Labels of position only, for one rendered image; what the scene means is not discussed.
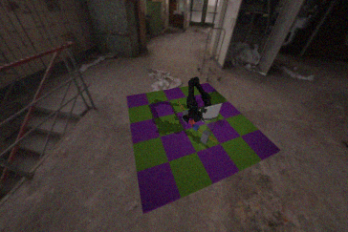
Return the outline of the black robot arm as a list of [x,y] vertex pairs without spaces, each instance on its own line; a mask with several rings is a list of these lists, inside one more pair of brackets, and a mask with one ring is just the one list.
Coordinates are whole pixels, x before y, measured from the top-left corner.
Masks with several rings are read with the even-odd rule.
[[[202,120],[202,116],[198,116],[198,114],[196,114],[197,109],[198,109],[198,103],[196,102],[196,98],[194,96],[194,86],[196,86],[196,88],[198,89],[198,91],[202,95],[202,100],[204,101],[205,106],[211,105],[211,102],[210,102],[211,97],[207,92],[204,91],[204,89],[200,85],[199,81],[200,81],[199,77],[197,77],[197,76],[190,78],[190,80],[188,82],[188,97],[186,100],[187,109],[189,109],[187,115],[189,117],[192,117],[195,122]],[[189,106],[189,105],[191,105],[191,106]]]

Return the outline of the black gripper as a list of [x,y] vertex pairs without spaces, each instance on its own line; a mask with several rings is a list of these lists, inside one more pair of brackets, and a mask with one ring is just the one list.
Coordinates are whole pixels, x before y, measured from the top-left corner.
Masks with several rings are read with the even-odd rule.
[[[198,114],[198,116],[203,116],[203,114],[200,111],[196,112],[196,114]],[[189,117],[187,115],[183,116],[183,119],[184,119],[184,121],[186,121],[187,124],[188,124],[190,118],[191,117]]]

